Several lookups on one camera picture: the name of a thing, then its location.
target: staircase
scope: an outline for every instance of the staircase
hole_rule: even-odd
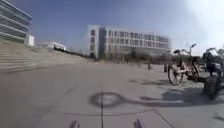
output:
[[[0,73],[83,62],[86,62],[86,60],[82,57],[53,49],[0,41]]]
[[[18,46],[14,44],[12,47],[11,44],[0,43],[0,73],[34,68],[35,65],[32,59],[18,51],[20,49]]]

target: white building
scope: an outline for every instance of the white building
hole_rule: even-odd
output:
[[[88,49],[96,58],[116,55],[122,57],[133,49],[152,56],[170,53],[170,40],[161,35],[133,32],[97,25],[88,28]]]
[[[28,46],[34,46],[34,36],[32,35],[27,35],[25,39],[25,44]]]
[[[66,50],[66,46],[56,43],[56,42],[44,42],[44,43],[38,43],[36,44],[37,47],[42,47],[42,48],[51,48],[51,49],[62,49]]]

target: pavement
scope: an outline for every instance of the pavement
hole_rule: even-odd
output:
[[[224,101],[163,66],[77,63],[0,75],[1,128],[223,128]]]

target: cloud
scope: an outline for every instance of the cloud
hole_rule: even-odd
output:
[[[201,40],[201,49],[224,45],[224,1],[186,0],[189,12],[200,23],[206,36]]]

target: bicycle seat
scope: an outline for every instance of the bicycle seat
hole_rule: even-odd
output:
[[[177,49],[177,50],[173,51],[173,53],[175,53],[175,54],[180,53],[180,50]]]

